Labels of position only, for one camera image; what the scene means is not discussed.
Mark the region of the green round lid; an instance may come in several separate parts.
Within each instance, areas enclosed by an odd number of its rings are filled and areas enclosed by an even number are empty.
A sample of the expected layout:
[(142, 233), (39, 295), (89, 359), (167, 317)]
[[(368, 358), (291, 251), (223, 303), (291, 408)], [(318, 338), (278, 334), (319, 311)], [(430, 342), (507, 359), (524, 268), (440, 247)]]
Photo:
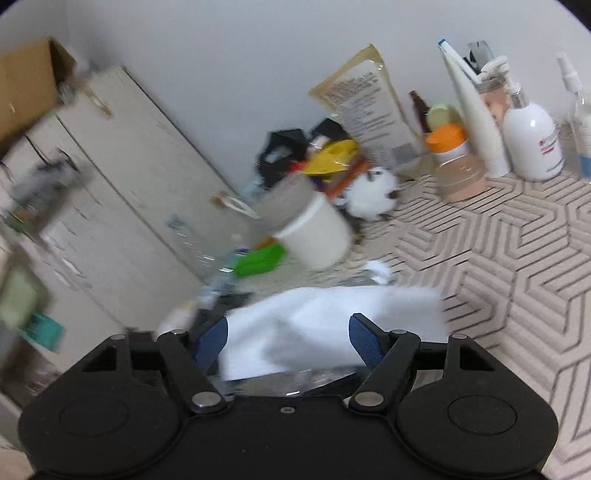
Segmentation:
[(451, 104), (440, 103), (429, 108), (426, 116), (427, 125), (431, 132), (448, 124), (463, 124), (460, 112)]

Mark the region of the beige printed food pouch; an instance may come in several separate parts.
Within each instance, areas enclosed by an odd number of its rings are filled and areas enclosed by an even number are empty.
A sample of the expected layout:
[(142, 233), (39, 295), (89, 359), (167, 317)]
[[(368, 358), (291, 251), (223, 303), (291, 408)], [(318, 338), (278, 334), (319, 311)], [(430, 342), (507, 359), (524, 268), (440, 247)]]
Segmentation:
[(409, 123), (379, 50), (369, 45), (308, 91), (335, 114), (342, 128), (375, 165), (401, 172), (426, 153)]

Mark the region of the white cosmetic tube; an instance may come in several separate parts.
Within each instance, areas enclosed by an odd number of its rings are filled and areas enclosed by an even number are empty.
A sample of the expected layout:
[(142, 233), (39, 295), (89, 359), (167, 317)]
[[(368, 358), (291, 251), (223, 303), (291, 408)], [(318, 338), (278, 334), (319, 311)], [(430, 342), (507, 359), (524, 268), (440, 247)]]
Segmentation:
[(438, 42), (438, 48), (460, 102), (469, 140), (484, 162), (488, 177), (509, 174), (510, 163), (501, 133), (476, 88), (480, 84), (478, 76), (446, 39)]

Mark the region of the beige wardrobe cabinet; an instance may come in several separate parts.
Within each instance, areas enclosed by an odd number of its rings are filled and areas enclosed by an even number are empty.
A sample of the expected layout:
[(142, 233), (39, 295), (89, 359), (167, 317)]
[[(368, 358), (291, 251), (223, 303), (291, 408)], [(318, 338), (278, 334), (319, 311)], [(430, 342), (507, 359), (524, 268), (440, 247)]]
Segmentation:
[(58, 152), (81, 179), (38, 238), (21, 244), (65, 330), (46, 353), (63, 371), (109, 335), (158, 327), (246, 230), (213, 203), (224, 180), (120, 67), (93, 76), (13, 147), (2, 189)]

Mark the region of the white jar with beige lid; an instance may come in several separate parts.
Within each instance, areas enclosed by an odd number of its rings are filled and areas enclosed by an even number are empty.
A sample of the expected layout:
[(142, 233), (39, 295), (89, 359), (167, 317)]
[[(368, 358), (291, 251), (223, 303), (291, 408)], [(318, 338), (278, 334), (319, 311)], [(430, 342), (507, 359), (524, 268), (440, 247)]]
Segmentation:
[(353, 247), (353, 232), (325, 193), (307, 176), (284, 177), (253, 203), (274, 240), (311, 271), (341, 262)]

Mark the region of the white fluffy sheep toy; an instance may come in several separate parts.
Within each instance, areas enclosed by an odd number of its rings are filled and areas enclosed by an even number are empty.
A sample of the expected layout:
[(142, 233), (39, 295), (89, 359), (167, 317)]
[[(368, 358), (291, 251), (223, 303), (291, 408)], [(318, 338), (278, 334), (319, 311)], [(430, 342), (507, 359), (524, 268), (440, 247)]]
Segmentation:
[(366, 221), (377, 221), (394, 210), (399, 193), (399, 181), (394, 174), (382, 167), (370, 168), (344, 192), (346, 213)]

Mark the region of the green rectangular box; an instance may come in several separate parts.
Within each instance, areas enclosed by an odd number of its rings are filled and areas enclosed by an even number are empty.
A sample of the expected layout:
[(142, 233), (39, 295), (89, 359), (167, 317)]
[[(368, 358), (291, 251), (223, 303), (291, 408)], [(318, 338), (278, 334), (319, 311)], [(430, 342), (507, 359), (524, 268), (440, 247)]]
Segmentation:
[(254, 275), (266, 274), (276, 269), (286, 250), (280, 244), (273, 244), (256, 251), (251, 251), (240, 258), (233, 267), (233, 272), (238, 278), (246, 278)]

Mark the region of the brown cardboard box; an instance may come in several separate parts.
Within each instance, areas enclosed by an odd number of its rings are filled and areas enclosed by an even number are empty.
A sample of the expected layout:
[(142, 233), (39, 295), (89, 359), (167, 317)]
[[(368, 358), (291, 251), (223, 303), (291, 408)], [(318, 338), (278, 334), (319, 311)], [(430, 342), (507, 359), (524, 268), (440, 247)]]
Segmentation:
[(1, 148), (7, 149), (57, 104), (75, 59), (54, 38), (23, 44), (1, 55)]

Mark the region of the orange lid cream jar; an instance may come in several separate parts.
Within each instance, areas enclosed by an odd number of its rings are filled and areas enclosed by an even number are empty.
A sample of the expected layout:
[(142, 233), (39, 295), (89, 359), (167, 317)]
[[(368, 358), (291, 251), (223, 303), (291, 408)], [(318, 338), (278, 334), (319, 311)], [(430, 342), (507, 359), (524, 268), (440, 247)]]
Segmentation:
[(434, 177), (439, 194), (447, 202), (462, 202), (486, 189), (486, 168), (474, 153), (461, 123), (443, 125), (426, 137), (434, 155)]

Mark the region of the clear spray bottle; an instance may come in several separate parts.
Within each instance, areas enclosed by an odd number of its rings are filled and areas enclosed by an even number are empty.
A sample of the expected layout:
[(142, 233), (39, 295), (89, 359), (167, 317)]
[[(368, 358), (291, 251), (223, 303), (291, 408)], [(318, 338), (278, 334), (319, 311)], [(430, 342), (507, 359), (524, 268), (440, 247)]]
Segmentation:
[(574, 96), (570, 125), (582, 178), (590, 182), (590, 90), (587, 89), (566, 53), (557, 54), (564, 86)]

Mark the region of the yellow snack bag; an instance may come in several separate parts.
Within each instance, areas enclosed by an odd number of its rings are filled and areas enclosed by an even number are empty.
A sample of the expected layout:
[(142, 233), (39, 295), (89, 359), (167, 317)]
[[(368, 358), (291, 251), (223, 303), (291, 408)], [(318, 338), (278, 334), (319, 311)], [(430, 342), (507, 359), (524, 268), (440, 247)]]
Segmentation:
[(311, 155), (304, 174), (308, 176), (325, 176), (349, 169), (349, 165), (358, 157), (360, 149), (355, 140), (342, 140), (329, 143), (315, 154)]

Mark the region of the small brown glass bottle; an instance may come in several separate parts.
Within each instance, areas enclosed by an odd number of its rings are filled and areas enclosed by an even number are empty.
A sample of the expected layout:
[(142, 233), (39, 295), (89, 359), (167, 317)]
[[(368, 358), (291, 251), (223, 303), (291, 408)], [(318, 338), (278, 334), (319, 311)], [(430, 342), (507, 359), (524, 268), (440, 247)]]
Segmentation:
[(427, 115), (429, 112), (430, 107), (427, 103), (423, 100), (423, 98), (419, 95), (416, 90), (412, 90), (409, 93), (412, 102), (413, 102), (413, 109), (415, 111), (415, 115), (420, 123), (421, 129), (424, 134), (429, 134), (431, 129), (427, 122)]

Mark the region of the white paper towel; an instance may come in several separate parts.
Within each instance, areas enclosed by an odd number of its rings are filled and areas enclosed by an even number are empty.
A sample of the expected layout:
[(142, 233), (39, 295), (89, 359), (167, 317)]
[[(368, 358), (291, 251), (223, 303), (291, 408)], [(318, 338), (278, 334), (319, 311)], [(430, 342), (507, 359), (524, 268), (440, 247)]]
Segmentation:
[(228, 318), (228, 343), (219, 357), (226, 381), (362, 365), (349, 343), (355, 313), (385, 331), (404, 329), (424, 341), (449, 336), (437, 291), (394, 286), (301, 287), (256, 302), (247, 293), (200, 297), (171, 311), (153, 335), (188, 330), (199, 310)]

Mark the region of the white pump lotion bottle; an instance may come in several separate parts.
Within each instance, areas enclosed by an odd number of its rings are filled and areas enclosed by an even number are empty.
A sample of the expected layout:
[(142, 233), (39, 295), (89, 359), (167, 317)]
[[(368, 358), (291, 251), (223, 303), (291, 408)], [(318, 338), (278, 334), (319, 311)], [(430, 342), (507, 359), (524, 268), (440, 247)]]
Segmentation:
[(561, 173), (564, 157), (558, 128), (549, 113), (527, 97), (508, 63), (499, 67), (508, 98), (502, 134), (515, 173), (527, 181), (546, 181)]

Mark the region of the black bag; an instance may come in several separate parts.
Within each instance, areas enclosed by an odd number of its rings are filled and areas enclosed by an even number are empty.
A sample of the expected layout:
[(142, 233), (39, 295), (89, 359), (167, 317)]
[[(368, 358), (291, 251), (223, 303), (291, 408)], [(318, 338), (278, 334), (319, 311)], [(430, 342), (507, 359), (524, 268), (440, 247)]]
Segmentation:
[(269, 140), (256, 162), (263, 187), (273, 188), (290, 171), (291, 164), (305, 159), (308, 138), (301, 129), (270, 132)]

